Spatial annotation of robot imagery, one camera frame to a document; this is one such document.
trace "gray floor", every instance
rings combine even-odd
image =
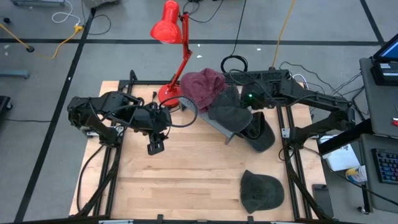
[[[182,6],[186,0],[179,0]],[[80,1],[71,1],[73,14],[80,16]],[[149,32],[160,19],[164,1],[122,0],[97,10],[112,20],[112,29],[104,35],[89,35],[88,39],[150,39]],[[369,8],[384,40],[398,32],[394,13],[395,0],[367,0]],[[204,0],[192,17],[208,19],[219,2]],[[277,40],[280,28],[289,9],[289,0],[250,0],[242,22],[240,39]],[[58,6],[25,4],[13,6],[0,2],[0,15],[12,20],[10,30],[19,37],[30,39],[65,39],[73,32],[74,18],[54,24],[51,15],[69,11]],[[239,25],[243,0],[226,0],[214,19],[206,24],[190,23],[191,39],[234,39]],[[94,20],[90,32],[107,28],[104,18]],[[9,36],[0,31],[0,38]],[[286,27],[283,40],[327,41],[377,41],[358,0],[301,0],[297,1]],[[52,55],[56,44],[32,44],[37,52]],[[199,71],[205,67],[220,70],[221,60],[232,52],[233,45],[192,44],[193,56],[185,72]],[[65,44],[57,59],[43,60],[27,53],[19,44],[0,44],[0,67],[26,69],[28,80],[0,78],[0,95],[12,97],[14,108],[7,115],[14,119],[50,120],[62,86],[75,55],[77,44]],[[322,79],[338,86],[359,73],[361,57],[369,57],[379,47],[282,45],[276,65],[283,61],[300,63],[317,72]],[[275,45],[238,45],[235,54],[249,61],[250,70],[266,70],[272,62]],[[66,104],[73,96],[98,96],[103,80],[127,79],[133,69],[140,80],[169,79],[181,59],[181,46],[160,44],[85,44],[75,76],[63,106],[50,148],[30,201],[25,220],[60,218],[68,215],[86,139],[67,120]],[[242,68],[238,61],[229,61],[226,68]],[[301,73],[308,82],[321,85],[327,93],[331,90],[316,77],[301,68],[284,65],[292,73]],[[342,93],[362,86],[361,78],[346,86]],[[367,110],[362,93],[358,104]],[[315,110],[315,120],[327,113]],[[0,129],[0,223],[13,221],[27,182],[42,146],[48,123],[3,122]],[[398,215],[375,211],[366,216],[355,210],[363,204],[361,191],[333,174],[326,172],[326,181],[336,218],[347,222],[395,223]]]

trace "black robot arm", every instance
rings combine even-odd
[[[90,128],[99,135],[100,144],[116,147],[120,144],[120,132],[103,124],[105,119],[131,128],[149,136],[148,154],[154,155],[164,150],[162,133],[170,124],[168,108],[160,108],[157,103],[144,105],[142,98],[127,95],[121,91],[107,92],[101,97],[73,97],[68,105],[68,119],[71,125],[80,129]]]
[[[304,142],[317,134],[333,129],[346,131],[354,125],[354,110],[351,102],[343,97],[329,96],[306,90],[294,79],[290,80],[254,80],[242,88],[243,106],[254,110],[273,108],[274,106],[292,106],[301,103],[330,111],[329,117],[304,128],[282,130],[282,137],[289,140],[291,147],[302,149]]]

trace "keyboard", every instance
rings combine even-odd
[[[398,184],[398,150],[372,149],[379,181]]]
[[[253,71],[253,72],[231,72],[232,77],[240,83],[250,83],[253,79],[262,79],[265,81],[269,80],[281,80],[290,78],[288,70],[271,70],[271,71]],[[228,73],[223,74],[225,76],[225,82],[227,84],[236,84]]]

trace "wooden platform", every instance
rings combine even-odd
[[[115,91],[117,87],[118,82],[103,82],[100,95]],[[159,88],[158,85],[134,85],[133,95],[150,102],[152,92]],[[311,123],[307,106],[294,105],[292,109],[296,126]],[[279,179],[285,191],[281,206],[254,212],[251,214],[254,220],[292,221],[285,164],[278,159],[282,142],[277,113],[276,110],[264,110],[264,114],[276,141],[260,154],[238,137],[226,146],[225,136],[200,118],[187,128],[172,128],[169,139],[165,141],[165,151],[154,156],[147,154],[147,137],[128,129],[123,142],[111,218],[156,219],[158,214],[163,214],[168,220],[247,220],[249,214],[239,201],[239,182],[247,169]],[[174,124],[186,124],[192,118],[193,113],[189,110],[172,113]],[[286,113],[284,119],[288,127]],[[317,150],[314,140],[308,140],[305,145]],[[83,164],[99,146],[98,138],[88,140]],[[98,186],[103,155],[104,150],[90,162],[83,175],[81,206]],[[304,150],[301,150],[301,157],[307,189],[312,194],[312,184],[325,183],[320,158]],[[297,195],[300,214],[304,217],[301,194]],[[70,214],[76,212],[75,194]],[[101,213],[104,213],[104,202]]]

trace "lamp shade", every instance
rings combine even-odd
[[[181,44],[181,30],[177,25],[180,6],[175,1],[167,1],[164,4],[162,20],[157,22],[150,31],[150,35],[162,42],[169,44]]]

